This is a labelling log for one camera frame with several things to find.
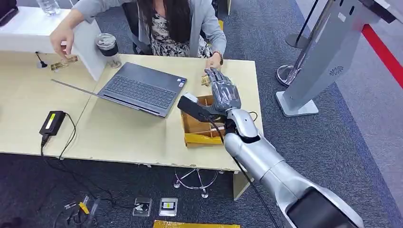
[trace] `cardboard box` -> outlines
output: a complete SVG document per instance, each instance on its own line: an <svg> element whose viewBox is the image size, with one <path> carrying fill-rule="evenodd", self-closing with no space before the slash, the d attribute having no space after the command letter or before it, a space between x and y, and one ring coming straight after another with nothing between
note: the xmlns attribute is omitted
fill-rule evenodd
<svg viewBox="0 0 403 228"><path fill-rule="evenodd" d="M214 99L212 95L199 96L199 103L202 105L212 105ZM185 143L187 147L203 145L222 145L220 134L211 123L202 123L190 115L181 111L182 125L185 131ZM221 134L225 135L223 123L216 123Z"/></svg>

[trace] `robotic arm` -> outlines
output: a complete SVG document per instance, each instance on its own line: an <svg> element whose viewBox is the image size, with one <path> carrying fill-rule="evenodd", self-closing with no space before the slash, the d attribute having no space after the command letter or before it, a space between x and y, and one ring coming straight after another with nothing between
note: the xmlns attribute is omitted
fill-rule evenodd
<svg viewBox="0 0 403 228"><path fill-rule="evenodd" d="M207 69L214 96L212 106L183 95L178 108L201 122L225 123L224 146L251 176L276 200L286 227L364 228L361 217L329 189L303 177L257 130L248 112L242 110L236 86L216 69Z"/></svg>

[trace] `floor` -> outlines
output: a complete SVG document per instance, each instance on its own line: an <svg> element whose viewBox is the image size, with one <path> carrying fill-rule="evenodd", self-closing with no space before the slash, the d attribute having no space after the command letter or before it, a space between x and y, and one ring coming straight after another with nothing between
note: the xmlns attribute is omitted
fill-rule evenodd
<svg viewBox="0 0 403 228"><path fill-rule="evenodd" d="M221 2L224 6L220 9L226 9L226 1ZM275 70L280 65L292 64L298 56L298 50L288 46L284 37L301 28L309 4L310 0L232 0L230 16L219 12L228 39L226 58L256 62L265 136L291 166L343 198L360 214L365 227L401 228L401 198L397 198L402 167L398 148L402 148L403 128L402 121L397 119L397 114L402 113L401 88L394 86L380 61L374 64L367 60L376 56L365 40L360 42L357 55L361 55L355 58L349 72L354 77L342 77L314 99L320 110L318 115L285 118L274 99L276 91L285 89L274 78ZM103 32L117 37L122 53L132 53L121 8L100 14L97 22ZM382 39L390 39L400 48L394 51L399 55L399 28L375 29L384 34ZM381 128L380 121L384 120L388 128ZM251 189L238 201L231 199L230 173L220 175L210 189L210 197L202 199L199 191L174 189L174 169L170 167L150 169L73 160L66 160L66 164L110 190L121 205L132 204L137 196L152 197L155 204L162 196L179 199L178 216L174 218L159 217L156 206L150 217L133 218L129 209L113 208L103 201L95 227L150 228L154 219L274 227ZM206 171L204 176L208 179L212 174ZM280 222L272 199L260 185L258 188ZM71 176L50 170L38 157L7 154L0 155L0 189L0 221L21 216L24 227L29 228L51 227L64 205L88 192ZM99 197L107 197L93 186L90 189Z"/></svg>
<svg viewBox="0 0 403 228"><path fill-rule="evenodd" d="M308 23L313 28L326 0L319 0ZM398 1L395 6L403 12ZM297 0L304 18L313 0ZM371 25L393 55L403 63L403 25L398 21L387 24L383 20ZM337 86L350 110L366 145L390 189L396 204L403 212L403 89L362 36L352 65Z"/></svg>

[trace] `red barrier tape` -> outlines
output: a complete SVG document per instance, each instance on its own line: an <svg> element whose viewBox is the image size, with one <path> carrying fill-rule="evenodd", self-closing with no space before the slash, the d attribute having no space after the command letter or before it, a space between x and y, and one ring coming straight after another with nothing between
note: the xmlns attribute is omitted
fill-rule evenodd
<svg viewBox="0 0 403 228"><path fill-rule="evenodd" d="M399 83L400 87L403 88L403 66L400 65L399 61L397 61L370 25L364 25L363 35L396 79L397 83Z"/></svg>

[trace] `black power brick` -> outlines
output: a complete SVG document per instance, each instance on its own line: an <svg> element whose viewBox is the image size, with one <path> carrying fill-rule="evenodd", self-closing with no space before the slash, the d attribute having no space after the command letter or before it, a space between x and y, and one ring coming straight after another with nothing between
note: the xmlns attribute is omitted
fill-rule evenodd
<svg viewBox="0 0 403 228"><path fill-rule="evenodd" d="M55 136L63 123L66 113L63 111L50 111L46 117L39 134L42 135L42 147L45 146L49 136Z"/></svg>

